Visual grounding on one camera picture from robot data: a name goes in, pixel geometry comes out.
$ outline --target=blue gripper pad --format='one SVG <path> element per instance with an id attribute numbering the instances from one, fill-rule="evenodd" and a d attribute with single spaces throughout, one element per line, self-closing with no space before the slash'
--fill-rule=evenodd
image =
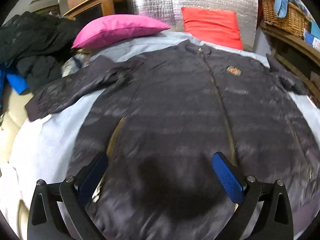
<path id="1" fill-rule="evenodd" d="M 212 157 L 212 168 L 217 174 L 224 190 L 233 203 L 241 204 L 244 199 L 244 187 L 240 184 L 236 175 L 232 173 L 232 164 L 223 153 L 215 153 Z"/>

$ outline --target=bed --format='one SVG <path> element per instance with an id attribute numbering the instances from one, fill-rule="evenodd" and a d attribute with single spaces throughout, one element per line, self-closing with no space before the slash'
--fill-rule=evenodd
<path id="1" fill-rule="evenodd" d="M 186 39 L 189 39 L 196 45 L 204 44 L 204 42 L 197 40 L 188 33 L 164 31 L 154 36 L 126 40 L 95 51 L 91 60 L 94 60 L 99 55 L 103 55 L 112 61 L 122 62 L 143 52 L 177 45 Z M 267 58 L 264 56 L 210 43 L 206 44 L 216 49 L 252 57 L 268 67 Z M 9 222 L 10 225 L 15 225 L 12 227 L 20 234 L 22 239 L 26 239 L 26 216 L 30 208 L 36 181 L 44 179 L 49 184 L 61 182 L 65 178 L 77 133 L 92 104 L 103 91 L 98 90 L 83 96 L 75 104 L 59 114 L 49 115 L 34 122 L 26 120 L 17 133 L 12 145 L 9 166 L 7 166 L 8 172 L 4 174 L 5 176 L 2 178 L 2 181 L 6 177 L 12 177 L 12 174 L 15 174 L 15 197 L 12 201 L 15 201 L 16 204 L 13 205 L 14 208 L 8 208 L 8 212 L 11 214 Z M 320 146 L 320 111 L 314 107 L 307 96 L 298 96 L 293 93 L 289 93 L 289 95 L 303 113 L 318 146 Z M 2 187 L 4 188 L 1 188 L 0 192 L 4 189 L 8 190 L 7 187 L 10 186 L 3 183 Z M 20 207 L 20 200 L 24 203 L 22 208 Z M 314 201 L 310 203 L 308 209 L 299 211 L 293 216 L 295 238 L 311 223 L 319 210 L 319 206 L 320 202 Z M 72 223 L 68 221 L 69 218 L 62 205 L 60 206 L 60 210 L 64 215 L 71 236 L 77 239 L 77 234 L 72 228 Z M 259 208 L 257 208 L 252 219 L 255 219 L 258 214 Z"/>

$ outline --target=wicker basket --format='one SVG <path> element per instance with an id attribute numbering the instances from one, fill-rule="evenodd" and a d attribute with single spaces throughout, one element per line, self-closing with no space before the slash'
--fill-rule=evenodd
<path id="1" fill-rule="evenodd" d="M 289 2 L 285 18 L 278 18 L 273 9 L 275 0 L 261 0 L 261 3 L 266 24 L 303 39 L 303 29 L 309 30 L 310 19 L 297 6 Z"/>

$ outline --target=pink pillow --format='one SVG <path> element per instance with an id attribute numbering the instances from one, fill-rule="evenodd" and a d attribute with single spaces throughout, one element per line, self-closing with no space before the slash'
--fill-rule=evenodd
<path id="1" fill-rule="evenodd" d="M 108 15 L 89 22 L 77 35 L 72 48 L 97 49 L 168 29 L 169 25 L 144 15 Z"/>

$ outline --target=pillow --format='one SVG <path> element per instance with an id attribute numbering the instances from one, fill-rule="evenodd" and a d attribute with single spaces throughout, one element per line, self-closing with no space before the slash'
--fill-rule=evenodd
<path id="1" fill-rule="evenodd" d="M 243 49 L 236 13 L 182 7 L 185 32 L 201 41 Z"/>
<path id="2" fill-rule="evenodd" d="M 144 15 L 109 15 L 89 22 L 77 35 L 72 48 L 97 49 L 168 29 L 169 25 Z"/>

